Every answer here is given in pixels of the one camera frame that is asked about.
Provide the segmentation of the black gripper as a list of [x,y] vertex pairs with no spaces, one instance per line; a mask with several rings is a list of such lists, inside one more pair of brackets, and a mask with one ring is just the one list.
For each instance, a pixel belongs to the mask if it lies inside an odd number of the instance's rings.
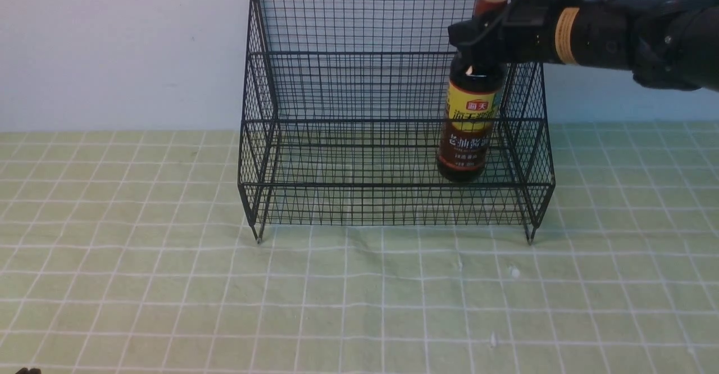
[[560,64],[555,44],[560,14],[582,2],[511,0],[509,13],[489,11],[450,24],[449,44],[465,62]]

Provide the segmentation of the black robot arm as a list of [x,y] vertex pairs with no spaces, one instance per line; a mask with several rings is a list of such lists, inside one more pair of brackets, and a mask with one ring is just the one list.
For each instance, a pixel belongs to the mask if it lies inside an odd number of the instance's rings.
[[448,27],[455,81],[503,77],[504,65],[630,71],[642,87],[718,87],[717,0],[509,0]]

